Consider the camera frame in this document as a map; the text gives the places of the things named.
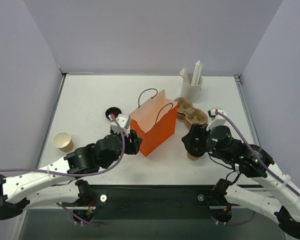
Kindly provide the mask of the orange paper bag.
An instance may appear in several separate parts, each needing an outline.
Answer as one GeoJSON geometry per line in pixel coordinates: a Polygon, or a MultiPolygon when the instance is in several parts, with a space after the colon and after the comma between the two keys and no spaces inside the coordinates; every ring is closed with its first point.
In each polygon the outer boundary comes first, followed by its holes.
{"type": "Polygon", "coordinates": [[[139,151],[147,157],[175,133],[178,102],[168,99],[164,89],[145,101],[141,97],[129,114],[130,129],[142,139],[139,151]]]}

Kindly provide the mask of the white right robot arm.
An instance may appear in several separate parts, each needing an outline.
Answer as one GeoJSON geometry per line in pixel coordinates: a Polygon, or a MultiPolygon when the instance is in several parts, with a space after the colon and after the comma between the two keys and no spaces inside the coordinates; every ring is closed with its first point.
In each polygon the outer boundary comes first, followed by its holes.
{"type": "Polygon", "coordinates": [[[181,141],[188,155],[199,158],[208,154],[221,160],[236,174],[251,179],[265,191],[259,193],[237,185],[236,180],[221,178],[211,192],[215,203],[227,201],[250,209],[300,240],[300,189],[266,151],[233,138],[230,128],[225,125],[208,130],[206,125],[193,124],[181,141]]]}

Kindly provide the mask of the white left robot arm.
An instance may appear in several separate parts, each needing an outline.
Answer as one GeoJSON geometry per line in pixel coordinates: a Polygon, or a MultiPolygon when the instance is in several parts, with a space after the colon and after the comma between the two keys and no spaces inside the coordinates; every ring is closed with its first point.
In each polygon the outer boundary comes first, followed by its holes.
{"type": "Polygon", "coordinates": [[[87,206],[95,197],[82,178],[100,169],[107,172],[124,154],[136,155],[142,141],[134,130],[127,136],[112,132],[36,171],[13,177],[0,174],[0,220],[55,202],[87,206]]]}

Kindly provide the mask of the brown cardboard cup carrier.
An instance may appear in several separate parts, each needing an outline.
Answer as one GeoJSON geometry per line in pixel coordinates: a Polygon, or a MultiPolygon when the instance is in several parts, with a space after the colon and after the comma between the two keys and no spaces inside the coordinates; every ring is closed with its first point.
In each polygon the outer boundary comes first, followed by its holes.
{"type": "Polygon", "coordinates": [[[178,97],[176,117],[182,120],[190,129],[193,124],[207,125],[208,116],[199,108],[195,108],[193,103],[185,97],[178,97]]]}

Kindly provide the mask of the brown paper coffee cup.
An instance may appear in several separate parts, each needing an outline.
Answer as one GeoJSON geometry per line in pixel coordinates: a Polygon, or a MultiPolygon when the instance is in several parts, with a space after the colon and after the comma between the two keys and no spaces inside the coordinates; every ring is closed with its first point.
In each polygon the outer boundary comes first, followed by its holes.
{"type": "Polygon", "coordinates": [[[190,159],[192,161],[196,161],[199,159],[199,157],[193,156],[189,152],[187,152],[186,154],[187,154],[188,159],[190,159]]]}

